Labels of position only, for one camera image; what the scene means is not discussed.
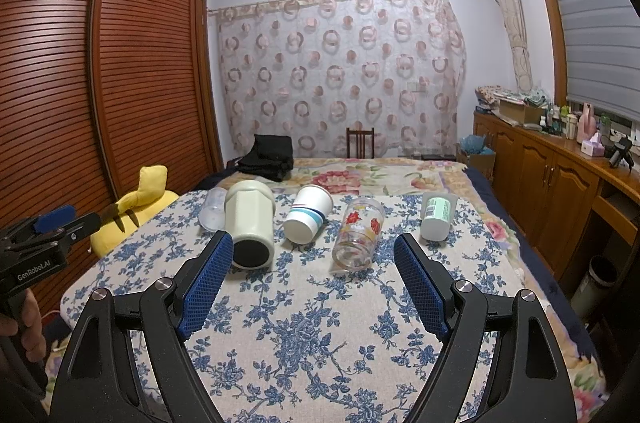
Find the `person's left hand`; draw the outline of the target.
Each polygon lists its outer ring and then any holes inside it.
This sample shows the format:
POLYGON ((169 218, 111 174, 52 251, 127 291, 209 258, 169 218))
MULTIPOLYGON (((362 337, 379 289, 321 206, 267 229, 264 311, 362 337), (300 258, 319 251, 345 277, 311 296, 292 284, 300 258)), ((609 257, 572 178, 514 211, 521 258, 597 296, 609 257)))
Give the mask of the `person's left hand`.
POLYGON ((1 335, 21 334, 26 358, 30 362, 38 362, 46 357, 47 343, 42 334, 42 320, 35 295, 30 289, 27 289, 25 293, 19 321, 8 316, 1 316, 1 335))

